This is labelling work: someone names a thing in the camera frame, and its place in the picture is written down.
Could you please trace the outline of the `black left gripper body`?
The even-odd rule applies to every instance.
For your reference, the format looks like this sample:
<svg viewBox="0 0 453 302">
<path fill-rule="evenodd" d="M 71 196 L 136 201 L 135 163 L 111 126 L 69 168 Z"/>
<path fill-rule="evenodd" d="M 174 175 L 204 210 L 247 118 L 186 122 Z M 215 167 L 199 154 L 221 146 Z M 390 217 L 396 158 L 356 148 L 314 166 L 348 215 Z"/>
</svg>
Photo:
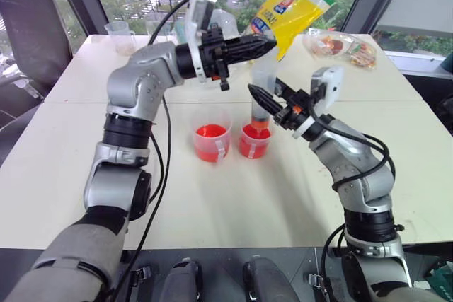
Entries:
<svg viewBox="0 0 453 302">
<path fill-rule="evenodd" d="M 202 34 L 202 44 L 199 47 L 202 68 L 207 79 L 220 81 L 221 91 L 230 89 L 228 78 L 229 70 L 226 63 L 222 29 L 215 25 Z"/>
</svg>

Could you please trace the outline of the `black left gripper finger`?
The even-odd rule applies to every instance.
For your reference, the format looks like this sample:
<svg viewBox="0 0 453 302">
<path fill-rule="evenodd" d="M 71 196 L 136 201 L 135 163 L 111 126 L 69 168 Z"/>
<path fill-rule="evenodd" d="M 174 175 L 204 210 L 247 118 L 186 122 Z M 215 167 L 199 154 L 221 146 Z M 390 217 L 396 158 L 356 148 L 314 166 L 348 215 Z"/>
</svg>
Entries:
<svg viewBox="0 0 453 302">
<path fill-rule="evenodd" d="M 224 42 L 229 50 L 271 50 L 277 44 L 275 40 L 259 34 L 243 35 Z"/>
<path fill-rule="evenodd" d="M 252 49 L 244 48 L 233 50 L 230 49 L 224 58 L 227 65 L 238 64 L 241 62 L 247 62 L 262 57 L 267 54 L 272 48 L 271 47 L 255 47 Z"/>
</svg>

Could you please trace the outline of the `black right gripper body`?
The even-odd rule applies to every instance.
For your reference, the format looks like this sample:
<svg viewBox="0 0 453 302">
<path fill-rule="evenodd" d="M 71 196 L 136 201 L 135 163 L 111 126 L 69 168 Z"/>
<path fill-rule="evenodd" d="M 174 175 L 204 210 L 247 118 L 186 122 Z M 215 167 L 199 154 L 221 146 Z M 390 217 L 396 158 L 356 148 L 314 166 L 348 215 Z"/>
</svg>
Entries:
<svg viewBox="0 0 453 302">
<path fill-rule="evenodd" d="M 302 128 L 303 132 L 318 132 L 319 124 L 316 122 L 309 122 L 309 102 L 310 96 L 303 90 L 292 90 L 286 88 L 281 91 L 278 97 L 285 100 L 286 106 L 273 116 L 276 124 L 280 125 L 283 129 L 289 129 L 293 132 L 297 131 L 304 123 L 308 124 L 307 128 Z"/>
</svg>

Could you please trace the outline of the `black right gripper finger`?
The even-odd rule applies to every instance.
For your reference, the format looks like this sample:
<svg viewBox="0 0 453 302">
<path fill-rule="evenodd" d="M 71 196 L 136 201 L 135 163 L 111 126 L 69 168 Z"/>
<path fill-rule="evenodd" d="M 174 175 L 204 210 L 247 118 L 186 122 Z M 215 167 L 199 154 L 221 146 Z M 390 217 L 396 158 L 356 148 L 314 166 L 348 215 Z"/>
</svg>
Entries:
<svg viewBox="0 0 453 302">
<path fill-rule="evenodd" d="M 248 84 L 248 90 L 252 98 L 269 114 L 277 114 L 283 107 L 263 88 L 257 85 Z"/>
<path fill-rule="evenodd" d="M 275 79 L 274 94 L 282 99 L 291 99 L 297 92 L 277 77 Z"/>
</svg>

